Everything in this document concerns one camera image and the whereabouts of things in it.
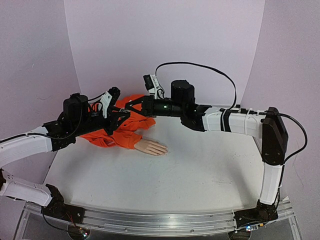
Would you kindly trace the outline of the clear nail polish bottle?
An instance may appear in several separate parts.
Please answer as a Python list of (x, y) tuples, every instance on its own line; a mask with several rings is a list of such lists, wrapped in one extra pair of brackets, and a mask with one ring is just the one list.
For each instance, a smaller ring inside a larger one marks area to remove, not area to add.
[(129, 110), (127, 110), (127, 109), (125, 109), (125, 108), (121, 108), (121, 109), (120, 109), (120, 112), (121, 112), (121, 113), (128, 113)]

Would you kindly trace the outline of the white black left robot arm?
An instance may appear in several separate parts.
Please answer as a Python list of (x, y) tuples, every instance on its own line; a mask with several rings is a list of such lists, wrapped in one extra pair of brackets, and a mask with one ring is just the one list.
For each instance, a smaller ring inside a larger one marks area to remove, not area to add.
[[(98, 108), (93, 109), (86, 95), (74, 93), (63, 101), (58, 119), (26, 133), (0, 142), (0, 166), (48, 152), (56, 152), (76, 142), (76, 138), (97, 130), (113, 132), (130, 116), (130, 112), (115, 106), (120, 90), (112, 87), (97, 96)], [(69, 220), (72, 206), (65, 204), (57, 187), (37, 184), (16, 178), (4, 169), (0, 170), (0, 194), (3, 197), (23, 200), (41, 206), (43, 215)]]

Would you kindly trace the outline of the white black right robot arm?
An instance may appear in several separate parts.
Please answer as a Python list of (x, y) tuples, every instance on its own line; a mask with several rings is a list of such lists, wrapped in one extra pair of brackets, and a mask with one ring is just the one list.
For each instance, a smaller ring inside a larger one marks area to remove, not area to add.
[(279, 111), (245, 108), (222, 109), (196, 103), (195, 88), (186, 80), (171, 83), (171, 96), (144, 95), (125, 104), (125, 109), (145, 117), (177, 117), (193, 131), (242, 134), (262, 141), (263, 179), (256, 207), (234, 213), (237, 229), (247, 229), (278, 219), (276, 203), (283, 180), (288, 132)]

